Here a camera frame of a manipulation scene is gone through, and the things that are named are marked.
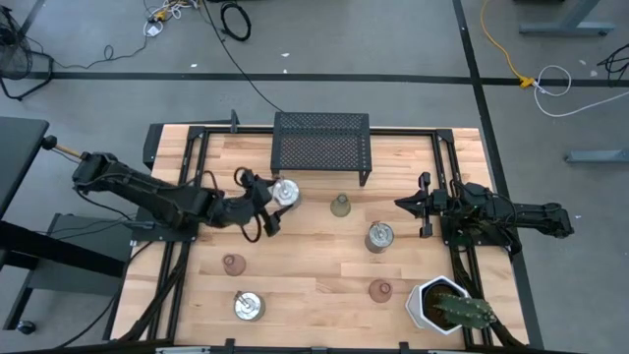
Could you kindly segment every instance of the tin can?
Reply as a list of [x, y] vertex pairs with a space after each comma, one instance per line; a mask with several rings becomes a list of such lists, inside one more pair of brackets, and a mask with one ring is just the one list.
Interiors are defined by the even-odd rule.
[[391, 226], [375, 222], [370, 227], [370, 232], [365, 237], [365, 246], [370, 252], [379, 254], [384, 252], [393, 243], [393, 229]]
[[243, 321], [257, 321], [264, 315], [264, 300], [253, 292], [238, 292], [234, 298], [234, 313]]
[[278, 179], [273, 185], [272, 195], [275, 202], [281, 207], [293, 206], [293, 208], [295, 208], [301, 201], [297, 183], [283, 178]]

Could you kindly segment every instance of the white cable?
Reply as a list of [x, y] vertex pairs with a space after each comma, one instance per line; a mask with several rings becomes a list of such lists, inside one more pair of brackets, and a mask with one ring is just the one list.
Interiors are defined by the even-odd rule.
[[[189, 4], [192, 4], [192, 5], [185, 5], [185, 3], [182, 2], [181, 0], [164, 0], [164, 2], [162, 3], [162, 6], [160, 8], [153, 10], [150, 13], [150, 16], [148, 16], [148, 18], [150, 20], [153, 18], [153, 16], [155, 16], [156, 13], [166, 9], [167, 13], [170, 13], [172, 17], [175, 18], [176, 20], [179, 20], [181, 19], [181, 9], [187, 9], [191, 7], [195, 7], [197, 9], [199, 7], [199, 4], [197, 3], [196, 0], [189, 0]], [[149, 24], [151, 24], [149, 20], [146, 20], [146, 22], [144, 23], [143, 34], [145, 36], [157, 36], [158, 34], [162, 32], [162, 30], [164, 30], [164, 24], [161, 21], [156, 21], [152, 23], [152, 25], [158, 24], [158, 27], [155, 27], [157, 29], [157, 32], [153, 34], [148, 33], [148, 29], [146, 28], [148, 27]]]
[[[562, 71], [567, 77], [568, 77], [568, 87], [566, 88], [566, 90], [564, 92], [560, 92], [560, 93], [553, 93], [548, 91], [547, 89], [542, 87], [542, 75], [543, 73], [546, 71], [546, 69], [557, 69]], [[579, 113], [581, 111], [584, 111], [586, 109], [590, 109], [593, 107], [596, 107], [598, 105], [604, 104], [604, 103], [608, 103], [608, 102], [612, 102], [614, 99], [620, 98], [622, 96], [625, 96], [627, 94], [629, 94], [629, 91], [626, 91], [624, 93], [621, 93], [619, 95], [616, 95], [614, 97], [602, 100], [600, 102], [596, 102], [596, 103], [592, 103], [592, 104], [588, 104], [587, 106], [581, 107], [577, 110], [574, 110], [572, 112], [567, 112], [567, 113], [561, 113], [561, 114], [553, 114], [553, 113], [548, 113], [546, 112], [543, 108], [542, 105], [540, 104], [540, 100], [538, 99], [538, 91], [543, 93], [543, 94], [547, 94], [550, 95], [552, 97], [560, 97], [566, 93], [568, 93], [568, 91], [570, 90], [570, 87], [572, 86], [572, 77], [570, 76], [570, 73], [568, 73], [567, 70], [563, 69], [562, 67], [558, 66], [558, 65], [548, 65], [547, 67], [543, 68], [540, 71], [540, 74], [538, 76], [538, 80], [536, 82], [533, 83], [533, 86], [535, 87], [535, 90], [533, 91], [533, 96], [535, 97], [535, 103], [538, 105], [538, 108], [540, 109], [540, 111], [547, 115], [548, 117], [552, 117], [552, 118], [561, 118], [561, 117], [567, 117], [576, 113]]]

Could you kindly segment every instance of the wheel caster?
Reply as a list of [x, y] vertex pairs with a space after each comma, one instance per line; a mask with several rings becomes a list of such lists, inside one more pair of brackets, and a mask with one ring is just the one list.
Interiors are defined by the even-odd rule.
[[16, 327], [22, 334], [29, 335], [36, 330], [36, 326], [31, 321], [20, 321]]

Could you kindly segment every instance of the potted cactus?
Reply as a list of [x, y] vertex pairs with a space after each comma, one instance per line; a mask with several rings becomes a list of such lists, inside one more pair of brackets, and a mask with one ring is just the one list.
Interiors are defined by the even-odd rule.
[[487, 302], [470, 298], [464, 288], [443, 275], [415, 286], [406, 310], [417, 327], [446, 335], [461, 326], [485, 328], [496, 321]]
[[417, 327], [431, 328], [447, 335], [461, 326], [448, 322], [443, 317], [443, 311], [435, 307], [439, 304], [439, 294], [442, 293], [470, 297], [464, 288], [442, 275], [422, 285], [416, 285], [406, 301], [406, 310]]
[[440, 310], [443, 319], [450, 324], [483, 329], [496, 322], [495, 314], [485, 300], [446, 293], [438, 294], [437, 298], [439, 302], [433, 307]]

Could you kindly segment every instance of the cactus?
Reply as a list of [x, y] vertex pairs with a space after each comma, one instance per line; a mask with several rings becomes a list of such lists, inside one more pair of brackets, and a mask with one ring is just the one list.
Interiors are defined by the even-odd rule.
[[463, 298], [451, 294], [438, 294], [434, 305], [443, 311], [445, 319], [455, 325], [483, 329], [496, 321], [493, 310], [485, 300]]

